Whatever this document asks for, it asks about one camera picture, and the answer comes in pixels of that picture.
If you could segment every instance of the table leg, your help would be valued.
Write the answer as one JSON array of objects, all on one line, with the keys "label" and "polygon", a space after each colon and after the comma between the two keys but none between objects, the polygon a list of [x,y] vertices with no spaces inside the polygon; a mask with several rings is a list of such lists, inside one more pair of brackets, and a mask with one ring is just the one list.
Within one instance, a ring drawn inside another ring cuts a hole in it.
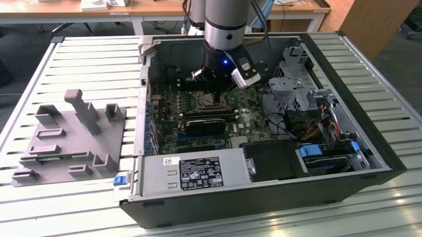
[{"label": "table leg", "polygon": [[311,23],[310,23],[307,32],[318,32],[319,27],[321,27],[321,25],[322,25],[322,21],[323,21],[325,14],[326,14],[326,13],[315,14],[315,15],[314,15],[314,18],[313,18],[313,20],[311,20]]},{"label": "table leg", "polygon": [[132,16],[131,17],[131,22],[132,22],[134,31],[135,31],[136,36],[144,35],[143,21],[144,21],[144,19],[142,16]]}]

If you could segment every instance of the yellow wire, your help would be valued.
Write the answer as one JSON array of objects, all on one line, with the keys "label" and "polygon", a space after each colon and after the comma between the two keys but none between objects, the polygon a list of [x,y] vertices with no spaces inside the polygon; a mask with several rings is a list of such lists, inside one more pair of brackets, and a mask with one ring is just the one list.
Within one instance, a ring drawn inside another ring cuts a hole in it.
[{"label": "yellow wire", "polygon": [[302,140],[307,140],[309,138],[315,136],[318,133],[319,133],[319,129],[317,129],[314,132],[311,132],[310,135],[306,138],[303,138]]}]

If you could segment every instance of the blue connector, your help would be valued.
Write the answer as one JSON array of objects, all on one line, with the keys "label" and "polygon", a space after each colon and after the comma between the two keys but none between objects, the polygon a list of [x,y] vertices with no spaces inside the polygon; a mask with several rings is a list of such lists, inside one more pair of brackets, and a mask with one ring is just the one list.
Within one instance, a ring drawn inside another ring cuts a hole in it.
[{"label": "blue connector", "polygon": [[303,147],[301,147],[299,153],[302,157],[313,157],[322,155],[319,145],[305,145]]},{"label": "blue connector", "polygon": [[127,176],[115,176],[112,179],[112,185],[127,185]]},{"label": "blue connector", "polygon": [[359,144],[357,142],[351,142],[351,147],[354,148],[355,152],[361,150]]}]

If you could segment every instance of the warning label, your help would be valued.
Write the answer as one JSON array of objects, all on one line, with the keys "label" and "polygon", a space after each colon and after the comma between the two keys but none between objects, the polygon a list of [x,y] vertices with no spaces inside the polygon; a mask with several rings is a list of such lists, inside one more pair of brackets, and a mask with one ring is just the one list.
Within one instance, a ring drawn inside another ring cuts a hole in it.
[{"label": "warning label", "polygon": [[223,186],[223,174],[218,157],[179,161],[181,188],[186,190]]}]

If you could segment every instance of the screw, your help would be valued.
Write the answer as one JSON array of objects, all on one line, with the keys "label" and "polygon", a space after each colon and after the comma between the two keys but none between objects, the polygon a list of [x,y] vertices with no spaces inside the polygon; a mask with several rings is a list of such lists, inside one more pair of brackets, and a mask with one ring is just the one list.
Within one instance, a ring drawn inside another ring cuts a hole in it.
[{"label": "screw", "polygon": [[254,175],[254,174],[255,174],[254,168],[249,167],[249,173],[250,173],[250,175]]}]

